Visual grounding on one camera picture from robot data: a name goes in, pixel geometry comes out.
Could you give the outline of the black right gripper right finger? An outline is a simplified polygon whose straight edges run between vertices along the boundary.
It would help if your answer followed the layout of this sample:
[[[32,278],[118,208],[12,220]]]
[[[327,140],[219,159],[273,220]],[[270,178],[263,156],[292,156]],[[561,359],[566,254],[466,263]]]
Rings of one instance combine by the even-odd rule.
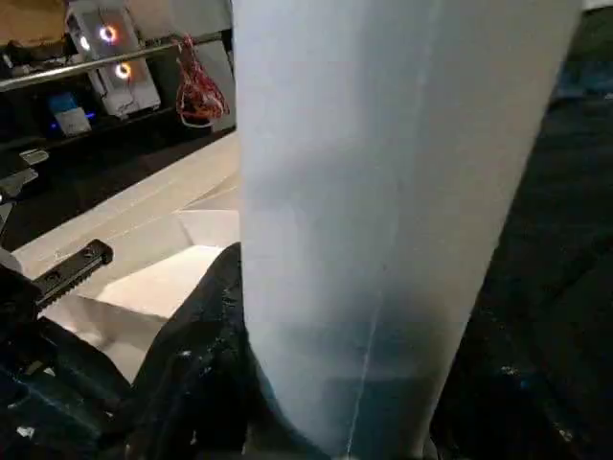
[[[611,290],[483,287],[431,428],[448,459],[611,458]]]

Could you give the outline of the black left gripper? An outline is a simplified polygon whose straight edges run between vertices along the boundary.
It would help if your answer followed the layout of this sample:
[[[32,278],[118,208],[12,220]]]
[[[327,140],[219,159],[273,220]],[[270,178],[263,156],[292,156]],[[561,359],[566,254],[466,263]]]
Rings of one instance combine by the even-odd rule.
[[[112,361],[43,312],[113,261],[92,240],[35,279],[1,266],[1,457],[94,459],[122,435],[114,413],[130,385]],[[42,364],[54,377],[25,379]]]

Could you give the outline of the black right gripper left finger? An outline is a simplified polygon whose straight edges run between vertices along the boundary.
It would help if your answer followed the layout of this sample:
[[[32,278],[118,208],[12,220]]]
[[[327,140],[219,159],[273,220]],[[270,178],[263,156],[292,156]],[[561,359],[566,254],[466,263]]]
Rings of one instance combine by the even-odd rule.
[[[241,246],[224,248],[155,336],[119,411],[122,459],[324,459],[264,399]]]

